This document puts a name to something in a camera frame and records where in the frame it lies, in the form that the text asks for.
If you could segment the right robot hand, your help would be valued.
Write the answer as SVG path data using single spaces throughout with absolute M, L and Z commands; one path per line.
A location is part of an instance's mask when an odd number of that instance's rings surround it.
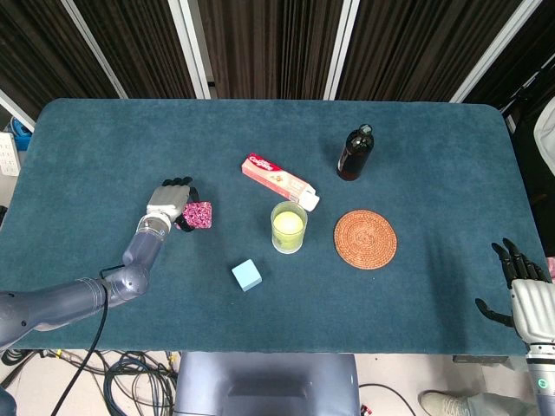
M 512 312 L 501 314 L 489 308 L 480 298 L 474 300 L 479 312 L 486 319 L 513 328 L 528 346 L 554 343 L 554 283 L 543 270 L 511 240 L 493 243 L 506 286 Z

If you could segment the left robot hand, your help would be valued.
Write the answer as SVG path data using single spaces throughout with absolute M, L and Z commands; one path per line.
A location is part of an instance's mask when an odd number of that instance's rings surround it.
M 184 232 L 199 229 L 184 216 L 187 206 L 200 203 L 199 192 L 191 186 L 192 182 L 193 178 L 189 176 L 164 180 L 147 203 L 146 217 L 160 219 L 168 227 L 176 224 Z

